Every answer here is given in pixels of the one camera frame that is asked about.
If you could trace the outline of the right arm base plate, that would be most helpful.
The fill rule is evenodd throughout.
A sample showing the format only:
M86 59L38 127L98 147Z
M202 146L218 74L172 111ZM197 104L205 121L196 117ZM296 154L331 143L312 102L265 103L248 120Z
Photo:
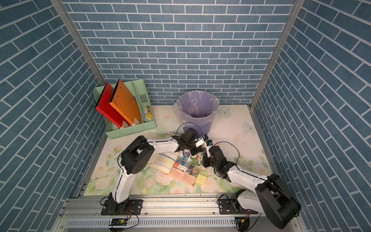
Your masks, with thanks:
M258 215L259 213L254 210L236 210L232 207L229 200L227 199L219 199L216 201L218 204L219 213L221 215L246 215L247 213L251 213L252 215Z

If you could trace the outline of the English textbook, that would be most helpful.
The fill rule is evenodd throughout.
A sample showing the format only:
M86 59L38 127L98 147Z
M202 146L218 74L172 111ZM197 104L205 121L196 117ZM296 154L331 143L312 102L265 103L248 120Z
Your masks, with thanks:
M161 171L165 176L194 186L202 166L202 155L192 155L190 150L179 152L160 152L152 157L149 166Z

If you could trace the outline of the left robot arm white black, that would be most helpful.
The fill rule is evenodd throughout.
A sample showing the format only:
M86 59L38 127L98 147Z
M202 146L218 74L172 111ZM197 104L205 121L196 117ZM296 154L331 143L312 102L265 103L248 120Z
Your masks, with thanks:
M151 140L143 135L138 136L119 155L121 161L118 164L121 172L114 190L109 195L109 200L115 204L121 204L128 199L135 176L147 166L153 155L163 152L179 152L185 149L189 150L192 155L205 154L206 148L203 145L202 137L199 137L192 128L188 128L180 136L172 136L162 140Z

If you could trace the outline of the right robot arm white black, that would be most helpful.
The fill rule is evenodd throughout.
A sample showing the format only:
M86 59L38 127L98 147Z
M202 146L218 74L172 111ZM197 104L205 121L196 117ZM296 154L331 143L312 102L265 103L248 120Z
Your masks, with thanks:
M221 179L242 186L226 200L217 200L223 214L259 212L279 229L284 229L299 216L301 204L279 175L261 176L244 170L237 163L228 161L219 146L206 149L203 165L213 167Z

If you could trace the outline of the yellow sticky note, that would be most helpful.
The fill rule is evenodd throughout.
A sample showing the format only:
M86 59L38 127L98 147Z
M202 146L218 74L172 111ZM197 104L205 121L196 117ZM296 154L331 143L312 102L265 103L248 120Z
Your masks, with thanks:
M199 174L196 178L195 183L200 184L201 186L203 186L206 183L206 180L207 180L207 176Z

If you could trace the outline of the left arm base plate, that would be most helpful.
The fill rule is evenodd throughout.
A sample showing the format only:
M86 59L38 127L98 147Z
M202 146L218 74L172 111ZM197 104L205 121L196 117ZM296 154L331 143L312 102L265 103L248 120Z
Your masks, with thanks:
M100 214L102 216L140 215L143 202L143 200L127 199L120 204L116 204L113 201L105 200Z

